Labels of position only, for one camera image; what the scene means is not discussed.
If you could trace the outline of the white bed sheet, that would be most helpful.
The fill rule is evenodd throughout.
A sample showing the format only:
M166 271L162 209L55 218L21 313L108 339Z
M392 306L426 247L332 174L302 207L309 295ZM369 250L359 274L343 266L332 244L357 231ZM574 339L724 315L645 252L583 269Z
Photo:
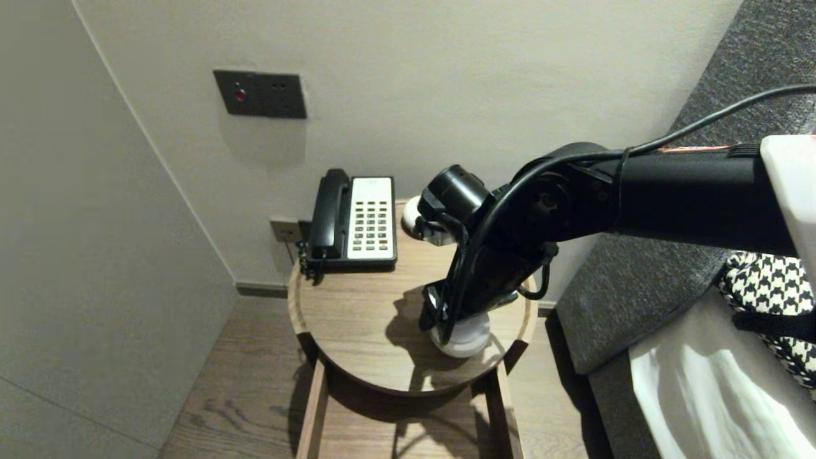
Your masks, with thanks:
M710 288L629 349L662 459L816 459L816 403Z

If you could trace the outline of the white round puck speaker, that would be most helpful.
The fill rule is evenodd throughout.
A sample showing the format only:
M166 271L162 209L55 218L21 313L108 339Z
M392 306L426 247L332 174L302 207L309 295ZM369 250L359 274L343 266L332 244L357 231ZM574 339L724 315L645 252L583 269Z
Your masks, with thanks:
M404 204L400 223L412 238L425 241L435 246L448 246L454 244L453 236L437 221L425 219L419 211L421 196L416 195Z

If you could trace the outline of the grey fabric bed base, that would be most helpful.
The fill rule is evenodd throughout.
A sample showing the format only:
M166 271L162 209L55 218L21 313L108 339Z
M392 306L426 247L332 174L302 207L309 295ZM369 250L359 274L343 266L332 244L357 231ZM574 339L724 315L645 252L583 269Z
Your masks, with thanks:
M588 375L614 459L662 459L634 392L630 360L621 353Z

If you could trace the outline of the grey fabric headboard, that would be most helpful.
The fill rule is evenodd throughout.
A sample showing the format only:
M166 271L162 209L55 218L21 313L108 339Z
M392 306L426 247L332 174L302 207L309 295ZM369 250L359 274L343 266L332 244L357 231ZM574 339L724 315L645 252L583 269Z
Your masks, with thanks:
M743 0L675 118L678 129L773 87L816 84L816 0ZM686 137L693 146L816 133L816 96L767 101ZM603 235L555 308L590 375L696 303L731 250Z

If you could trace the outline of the beige wall socket plate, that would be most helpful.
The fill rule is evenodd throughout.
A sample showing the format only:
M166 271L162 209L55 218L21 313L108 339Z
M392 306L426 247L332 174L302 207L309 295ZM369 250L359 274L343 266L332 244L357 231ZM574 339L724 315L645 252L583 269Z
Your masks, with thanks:
M297 220L283 217L271 217L269 219L274 238L279 243L296 244L303 240L303 233Z

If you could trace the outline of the dark wall switch panel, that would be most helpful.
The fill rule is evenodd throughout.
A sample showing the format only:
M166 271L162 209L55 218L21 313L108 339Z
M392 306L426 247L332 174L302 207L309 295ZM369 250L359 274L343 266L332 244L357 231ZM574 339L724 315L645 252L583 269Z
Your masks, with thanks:
M306 119L300 75L214 69L222 102L231 115Z

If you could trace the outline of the white round lidded jar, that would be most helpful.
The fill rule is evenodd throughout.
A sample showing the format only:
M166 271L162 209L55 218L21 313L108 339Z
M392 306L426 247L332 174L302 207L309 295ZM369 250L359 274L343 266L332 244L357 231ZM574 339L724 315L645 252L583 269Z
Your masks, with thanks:
M446 344L441 343L440 332L433 326L428 332L434 346L452 358L471 358L486 349L490 340L489 314L478 314L457 323Z

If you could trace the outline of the black white houndstooth pillow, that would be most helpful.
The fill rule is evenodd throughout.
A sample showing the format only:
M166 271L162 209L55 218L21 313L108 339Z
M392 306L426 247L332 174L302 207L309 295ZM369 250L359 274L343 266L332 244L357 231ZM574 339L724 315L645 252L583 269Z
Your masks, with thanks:
M757 336L816 403L816 296L802 261L735 252L713 285L734 311L732 325Z

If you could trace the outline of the black white desk telephone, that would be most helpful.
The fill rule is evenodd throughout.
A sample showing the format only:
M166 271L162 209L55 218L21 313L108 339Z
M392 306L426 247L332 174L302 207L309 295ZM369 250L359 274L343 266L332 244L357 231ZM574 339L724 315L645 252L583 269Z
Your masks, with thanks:
M308 237L304 261L315 272L390 271L397 263L393 177L349 178L343 255L312 258Z

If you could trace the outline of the black telephone handset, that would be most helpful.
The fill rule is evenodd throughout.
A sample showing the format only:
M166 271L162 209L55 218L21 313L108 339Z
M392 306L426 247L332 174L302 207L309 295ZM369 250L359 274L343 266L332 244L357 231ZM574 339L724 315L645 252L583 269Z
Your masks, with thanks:
M349 183L347 173L338 168L329 169L320 180L309 233L310 256L314 259L343 255Z

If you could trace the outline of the round wooden bedside table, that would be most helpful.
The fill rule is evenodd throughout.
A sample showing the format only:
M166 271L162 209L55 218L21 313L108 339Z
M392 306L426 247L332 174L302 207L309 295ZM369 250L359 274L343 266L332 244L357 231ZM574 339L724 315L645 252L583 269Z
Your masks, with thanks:
M435 246L397 230L390 272L326 273L318 286L295 265L289 276L289 316L295 334L314 340L334 368L357 383L397 396L457 391L521 357L539 307L525 298L490 311L486 348L471 358L443 354L419 328L426 284L445 278L455 245Z

